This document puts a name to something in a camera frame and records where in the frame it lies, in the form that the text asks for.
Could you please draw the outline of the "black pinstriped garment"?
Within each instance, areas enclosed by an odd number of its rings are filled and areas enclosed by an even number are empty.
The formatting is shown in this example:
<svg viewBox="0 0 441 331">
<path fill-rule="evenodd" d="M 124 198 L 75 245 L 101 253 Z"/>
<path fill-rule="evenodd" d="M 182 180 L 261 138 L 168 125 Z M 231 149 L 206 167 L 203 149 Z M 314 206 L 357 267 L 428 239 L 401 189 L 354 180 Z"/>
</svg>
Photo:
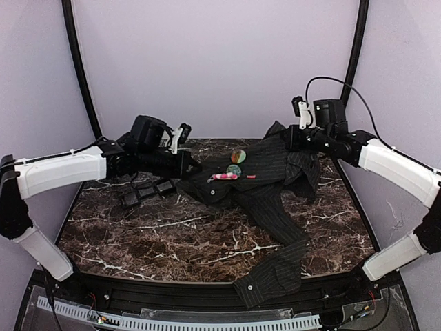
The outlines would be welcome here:
<svg viewBox="0 0 441 331">
<path fill-rule="evenodd" d="M 247 308 L 299 291 L 301 261 L 309 240 L 285 212 L 281 193 L 314 199 L 320 177 L 318 157 L 310 152 L 290 152 L 283 139 L 285 127 L 275 121 L 259 142 L 247 146 L 237 180 L 207 180 L 230 165 L 228 155 L 208 157 L 202 172 L 180 180 L 176 186 L 193 199 L 216 206 L 239 205 L 249 218 L 283 245 L 233 285 Z M 247 175 L 256 179 L 247 179 Z"/>
</svg>

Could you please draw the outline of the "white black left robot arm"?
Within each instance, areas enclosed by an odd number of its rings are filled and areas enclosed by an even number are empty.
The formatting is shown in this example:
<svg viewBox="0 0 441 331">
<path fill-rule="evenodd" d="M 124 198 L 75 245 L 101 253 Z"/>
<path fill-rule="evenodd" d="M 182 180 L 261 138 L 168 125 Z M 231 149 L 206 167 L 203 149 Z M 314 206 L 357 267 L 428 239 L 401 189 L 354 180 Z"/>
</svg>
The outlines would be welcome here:
<svg viewBox="0 0 441 331">
<path fill-rule="evenodd" d="M 139 115 L 129 132 L 117 140 L 98 138 L 68 152 L 37 157 L 1 159 L 1 236 L 19 244 L 57 281 L 74 274 L 68 257 L 34 224 L 26 199 L 56 188 L 134 176 L 149 172 L 165 179 L 186 179 L 201 170 L 180 146 L 192 128 L 171 129 L 166 122 Z"/>
</svg>

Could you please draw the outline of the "teal round button brooch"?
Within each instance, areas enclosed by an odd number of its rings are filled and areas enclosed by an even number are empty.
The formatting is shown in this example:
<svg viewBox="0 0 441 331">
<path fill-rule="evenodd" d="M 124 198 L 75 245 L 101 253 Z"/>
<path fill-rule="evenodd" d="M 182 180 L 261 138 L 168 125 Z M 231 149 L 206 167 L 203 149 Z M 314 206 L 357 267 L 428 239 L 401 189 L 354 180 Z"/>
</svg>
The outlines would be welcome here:
<svg viewBox="0 0 441 331">
<path fill-rule="evenodd" d="M 237 165 L 237 164 L 231 164 L 231 165 L 229 165 L 229 166 L 227 167 L 226 171 L 227 171 L 227 173 L 232 173 L 232 174 L 235 174 L 235 175 L 237 175 L 237 176 L 240 176 L 241 173 L 242 173 L 241 168 L 240 168 L 239 165 Z"/>
</svg>

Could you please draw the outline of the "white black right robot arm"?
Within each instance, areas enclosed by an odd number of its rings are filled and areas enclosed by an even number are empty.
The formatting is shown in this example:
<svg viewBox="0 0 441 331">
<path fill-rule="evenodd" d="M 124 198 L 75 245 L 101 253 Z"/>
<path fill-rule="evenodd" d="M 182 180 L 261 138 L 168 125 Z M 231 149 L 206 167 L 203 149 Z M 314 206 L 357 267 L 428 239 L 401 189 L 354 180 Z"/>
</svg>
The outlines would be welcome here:
<svg viewBox="0 0 441 331">
<path fill-rule="evenodd" d="M 345 108 L 339 99 L 308 104 L 295 97 L 291 104 L 299 118 L 285 137 L 288 150 L 321 152 L 333 159 L 372 172 L 419 200 L 428 212 L 410 233 L 373 254 L 356 270 L 359 279 L 377 281 L 386 274 L 440 252 L 440 171 L 386 146 L 376 135 L 348 130 Z"/>
</svg>

